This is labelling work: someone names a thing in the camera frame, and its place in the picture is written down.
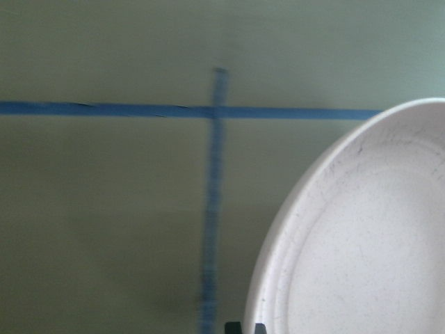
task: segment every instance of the round white dish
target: round white dish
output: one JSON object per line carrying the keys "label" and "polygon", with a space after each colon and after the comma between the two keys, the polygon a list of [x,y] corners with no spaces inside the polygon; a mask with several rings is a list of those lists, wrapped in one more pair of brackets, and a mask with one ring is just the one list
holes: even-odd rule
{"label": "round white dish", "polygon": [[445,99],[402,104],[328,149],[261,249],[243,332],[445,333]]}

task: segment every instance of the plate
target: plate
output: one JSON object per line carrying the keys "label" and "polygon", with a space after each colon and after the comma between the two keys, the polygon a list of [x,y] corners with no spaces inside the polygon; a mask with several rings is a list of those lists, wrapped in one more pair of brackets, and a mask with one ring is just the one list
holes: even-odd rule
{"label": "plate", "polygon": [[445,99],[337,141],[273,222],[244,333],[445,333]]}

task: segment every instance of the vertical blue tape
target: vertical blue tape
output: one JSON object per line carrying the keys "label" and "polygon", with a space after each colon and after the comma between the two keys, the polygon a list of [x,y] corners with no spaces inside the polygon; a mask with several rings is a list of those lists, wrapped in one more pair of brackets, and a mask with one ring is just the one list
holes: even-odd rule
{"label": "vertical blue tape", "polygon": [[220,216],[220,185],[223,176],[224,124],[220,108],[225,103],[228,73],[216,70],[213,89],[213,110],[210,115],[211,133],[207,174],[207,203],[204,213],[204,239],[202,249],[202,304],[200,334],[214,334],[217,313],[217,250]]}

